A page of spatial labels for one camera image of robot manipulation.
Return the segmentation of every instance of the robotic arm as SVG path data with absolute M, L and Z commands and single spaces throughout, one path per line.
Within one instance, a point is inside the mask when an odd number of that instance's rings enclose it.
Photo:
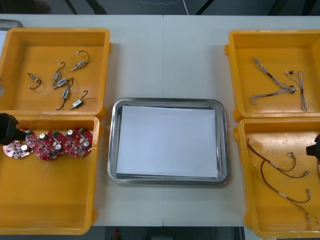
M 0 145 L 8 145 L 14 140 L 24 141 L 26 133 L 17 129 L 18 120 L 9 114 L 0 113 Z

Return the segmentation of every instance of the circuit board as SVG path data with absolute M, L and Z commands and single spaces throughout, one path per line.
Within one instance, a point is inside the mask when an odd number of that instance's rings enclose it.
M 89 130 L 77 127 L 74 130 L 68 130 L 62 147 L 71 157 L 85 157 L 92 150 L 92 140 L 93 135 Z
M 8 157 L 21 159 L 34 152 L 34 146 L 37 144 L 36 135 L 29 129 L 23 128 L 21 131 L 26 133 L 24 141 L 12 141 L 9 145 L 3 146 L 3 151 Z
M 34 152 L 41 160 L 56 160 L 65 153 L 62 147 L 65 138 L 66 137 L 58 131 L 42 133 L 36 142 Z

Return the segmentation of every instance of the stainless steel tray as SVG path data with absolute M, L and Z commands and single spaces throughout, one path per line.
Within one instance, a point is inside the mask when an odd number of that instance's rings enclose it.
M 0 30 L 9 31 L 12 28 L 23 28 L 24 26 L 20 21 L 9 20 L 9 19 L 0 19 Z
M 218 177 L 155 176 L 116 174 L 118 147 L 121 129 L 122 106 L 214 109 L 217 148 Z M 229 176 L 229 153 L 227 139 L 226 111 L 221 102 L 213 99 L 187 98 L 121 98 L 113 106 L 107 172 L 109 178 L 118 184 L 184 184 L 221 185 Z

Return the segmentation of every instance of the sheet of paper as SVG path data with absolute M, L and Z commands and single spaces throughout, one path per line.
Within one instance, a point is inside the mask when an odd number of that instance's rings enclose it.
M 7 31 L 0 31 L 0 54 L 2 52 L 2 47 L 4 46 L 6 39 Z
M 0 56 L 1 56 L 2 48 L 5 43 L 6 35 L 7 35 L 7 31 L 0 31 Z M 0 81 L 0 98 L 4 93 L 5 93 L 5 89 L 1 86 L 1 81 Z
M 117 174 L 216 178 L 213 109 L 123 106 Z

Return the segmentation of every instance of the white table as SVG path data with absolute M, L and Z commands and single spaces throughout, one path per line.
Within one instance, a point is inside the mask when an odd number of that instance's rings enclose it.
M 320 17 L 1 15 L 25 27 L 108 28 L 108 110 L 99 153 L 97 226 L 243 226 L 244 191 L 232 131 L 234 100 L 224 46 L 235 29 L 316 29 Z M 111 107 L 122 97 L 207 98 L 226 109 L 230 154 L 227 184 L 119 185 L 107 176 Z

